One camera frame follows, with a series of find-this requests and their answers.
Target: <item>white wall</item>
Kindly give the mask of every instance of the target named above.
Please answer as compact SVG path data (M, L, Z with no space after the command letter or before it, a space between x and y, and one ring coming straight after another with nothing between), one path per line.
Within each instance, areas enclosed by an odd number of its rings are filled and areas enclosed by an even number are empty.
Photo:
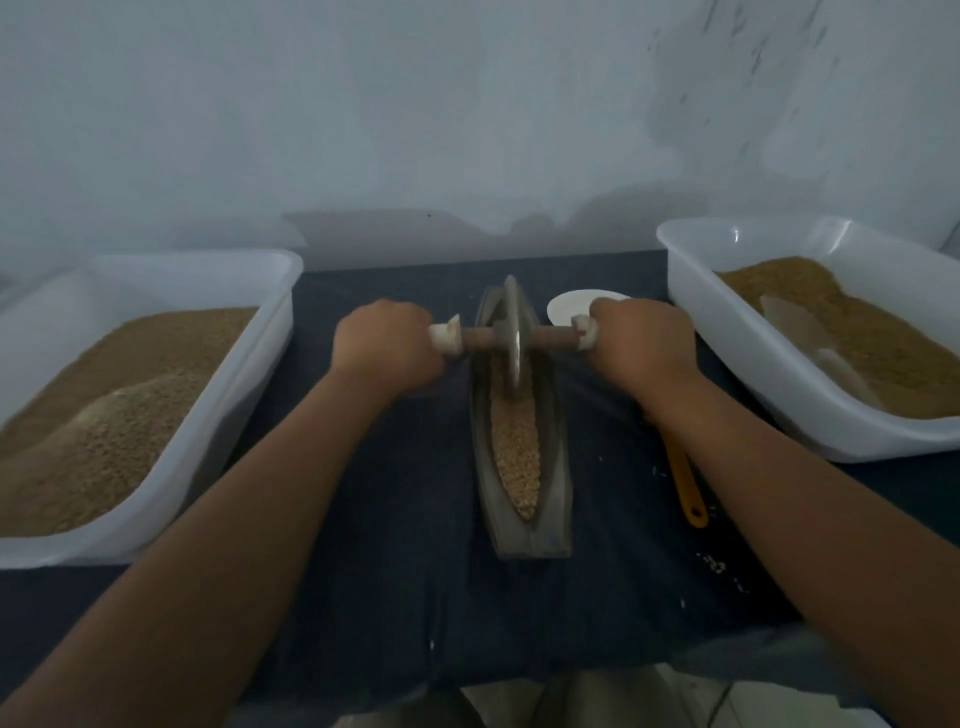
M951 0L33 0L0 19L0 278L93 249L623 250L731 211L939 245L960 217Z

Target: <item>forearm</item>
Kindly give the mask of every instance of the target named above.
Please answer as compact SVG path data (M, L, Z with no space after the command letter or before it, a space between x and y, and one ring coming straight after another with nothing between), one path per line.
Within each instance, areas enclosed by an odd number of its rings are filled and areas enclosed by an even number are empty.
M98 600L0 723L225 715L286 614L344 466L387 404L367 384L325 377Z
M877 697L905 724L956 720L948 696L960 681L960 550L705 379L655 416L804 617L874 682Z

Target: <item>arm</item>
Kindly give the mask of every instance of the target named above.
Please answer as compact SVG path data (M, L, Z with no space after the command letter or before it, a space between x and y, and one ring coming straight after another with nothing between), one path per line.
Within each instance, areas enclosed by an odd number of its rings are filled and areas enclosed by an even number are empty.
M217 725L283 620L341 472L401 393L443 371L409 303L357 309L328 374L90 608L0 725Z
M806 620L904 726L960 725L960 549L748 412L697 371L693 327L594 302L597 368L685 447Z

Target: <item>person's right hand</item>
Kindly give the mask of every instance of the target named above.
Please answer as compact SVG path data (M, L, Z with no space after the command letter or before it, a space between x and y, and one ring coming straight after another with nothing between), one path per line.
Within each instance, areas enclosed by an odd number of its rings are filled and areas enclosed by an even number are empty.
M590 316L599 328L591 363L654 416L672 391L700 378L693 324L679 308L649 299L597 299Z

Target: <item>floor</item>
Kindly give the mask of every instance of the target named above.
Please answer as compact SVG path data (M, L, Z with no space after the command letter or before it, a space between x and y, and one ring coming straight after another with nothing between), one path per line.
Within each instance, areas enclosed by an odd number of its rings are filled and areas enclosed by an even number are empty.
M581 672L544 687L529 680L491 683L415 711L342 718L335 728L889 728L869 711L843 710L836 698L768 683L732 686L666 665Z

